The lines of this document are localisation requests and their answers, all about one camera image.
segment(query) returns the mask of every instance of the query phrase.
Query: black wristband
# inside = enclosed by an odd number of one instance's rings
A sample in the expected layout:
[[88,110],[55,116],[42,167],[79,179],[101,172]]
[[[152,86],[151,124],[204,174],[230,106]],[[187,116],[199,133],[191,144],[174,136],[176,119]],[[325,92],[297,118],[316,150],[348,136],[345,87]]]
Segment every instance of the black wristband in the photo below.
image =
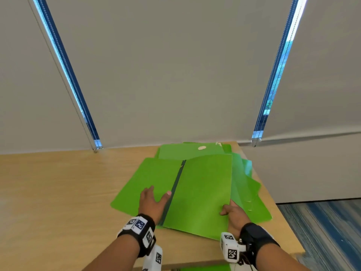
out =
[[141,258],[150,254],[156,242],[156,236],[154,236],[155,227],[156,225],[151,217],[138,214],[137,217],[128,221],[117,234],[117,237],[125,234],[133,236],[138,241],[140,247],[138,258]]
[[243,226],[240,239],[242,243],[246,246],[246,256],[250,261],[250,264],[253,264],[256,267],[256,259],[258,251],[262,246],[266,244],[279,244],[272,238],[267,231],[265,231],[261,226],[254,223],[247,223]]

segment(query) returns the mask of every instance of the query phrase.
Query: blue striped carpet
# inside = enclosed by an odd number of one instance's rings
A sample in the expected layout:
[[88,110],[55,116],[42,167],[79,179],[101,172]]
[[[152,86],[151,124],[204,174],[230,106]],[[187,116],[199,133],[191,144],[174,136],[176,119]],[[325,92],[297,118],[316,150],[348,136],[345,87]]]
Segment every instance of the blue striped carpet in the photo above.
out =
[[361,271],[361,199],[278,205],[312,271]]

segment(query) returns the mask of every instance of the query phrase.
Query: roller blind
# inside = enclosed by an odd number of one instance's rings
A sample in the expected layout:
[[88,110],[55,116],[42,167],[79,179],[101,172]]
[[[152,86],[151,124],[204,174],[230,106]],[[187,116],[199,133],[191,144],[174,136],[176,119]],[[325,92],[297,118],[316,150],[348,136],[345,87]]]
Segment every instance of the roller blind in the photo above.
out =
[[0,154],[91,144],[28,0],[0,0]]
[[361,131],[361,0],[308,0],[264,138]]
[[105,147],[249,141],[292,0],[47,0]]

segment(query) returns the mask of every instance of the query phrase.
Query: black baseboard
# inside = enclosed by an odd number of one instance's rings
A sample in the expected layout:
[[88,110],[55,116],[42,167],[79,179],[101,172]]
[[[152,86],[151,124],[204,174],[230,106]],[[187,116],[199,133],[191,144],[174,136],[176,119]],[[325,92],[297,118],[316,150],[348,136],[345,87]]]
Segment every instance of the black baseboard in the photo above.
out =
[[361,197],[358,198],[346,198],[346,199],[333,199],[333,200],[306,200],[302,202],[289,202],[289,203],[277,203],[277,205],[290,205],[294,203],[309,203],[309,202],[334,202],[337,200],[359,200]]

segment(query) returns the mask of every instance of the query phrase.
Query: wooden table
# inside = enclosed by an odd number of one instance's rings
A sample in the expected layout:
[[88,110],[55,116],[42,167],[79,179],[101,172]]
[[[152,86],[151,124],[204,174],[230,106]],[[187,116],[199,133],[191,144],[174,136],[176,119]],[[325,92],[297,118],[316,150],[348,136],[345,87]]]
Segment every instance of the wooden table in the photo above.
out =
[[[245,158],[235,142],[233,152]],[[115,238],[130,216],[110,202],[157,147],[0,155],[2,270],[81,270]],[[260,181],[253,171],[255,180]],[[262,186],[273,216],[261,225],[281,247],[303,253],[300,242]],[[223,262],[219,242],[171,229],[156,231],[162,269]],[[141,270],[143,260],[135,269]]]

